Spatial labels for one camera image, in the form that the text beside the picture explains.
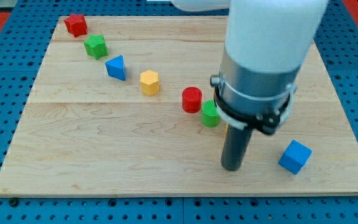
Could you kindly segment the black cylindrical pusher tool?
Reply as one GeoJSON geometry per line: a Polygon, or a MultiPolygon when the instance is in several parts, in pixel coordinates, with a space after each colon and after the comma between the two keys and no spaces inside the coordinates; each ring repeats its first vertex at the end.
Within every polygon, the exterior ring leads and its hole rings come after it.
{"type": "Polygon", "coordinates": [[[241,167],[252,133],[253,129],[240,130],[229,125],[221,154],[221,165],[224,169],[235,171],[241,167]]]}

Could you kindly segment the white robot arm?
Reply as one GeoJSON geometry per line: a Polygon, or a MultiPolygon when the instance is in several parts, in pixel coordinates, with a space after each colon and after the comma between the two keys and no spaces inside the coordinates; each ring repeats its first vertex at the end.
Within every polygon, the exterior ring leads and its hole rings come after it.
{"type": "Polygon", "coordinates": [[[293,108],[296,76],[328,0],[173,0],[188,12],[229,11],[219,73],[210,78],[227,123],[221,165],[238,170],[254,130],[272,135],[293,108]]]}

